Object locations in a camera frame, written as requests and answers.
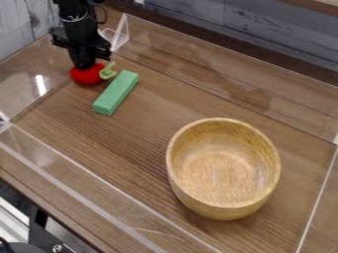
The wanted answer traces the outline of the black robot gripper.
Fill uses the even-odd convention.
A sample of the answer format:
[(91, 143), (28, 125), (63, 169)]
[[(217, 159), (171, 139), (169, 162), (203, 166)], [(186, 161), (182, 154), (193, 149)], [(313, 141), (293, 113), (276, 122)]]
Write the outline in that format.
[(95, 63), (95, 57), (111, 60), (111, 43), (99, 36), (98, 24), (90, 18), (51, 27), (50, 34), (54, 45), (67, 49), (78, 69), (90, 68)]

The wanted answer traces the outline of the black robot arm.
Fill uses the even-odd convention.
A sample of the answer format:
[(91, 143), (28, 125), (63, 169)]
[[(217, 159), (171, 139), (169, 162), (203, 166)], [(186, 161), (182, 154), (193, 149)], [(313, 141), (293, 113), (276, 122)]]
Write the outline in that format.
[(74, 66), (88, 69), (96, 59), (111, 58), (111, 42), (99, 35), (95, 8), (105, 0), (54, 0), (62, 25), (50, 28), (52, 44), (67, 49)]

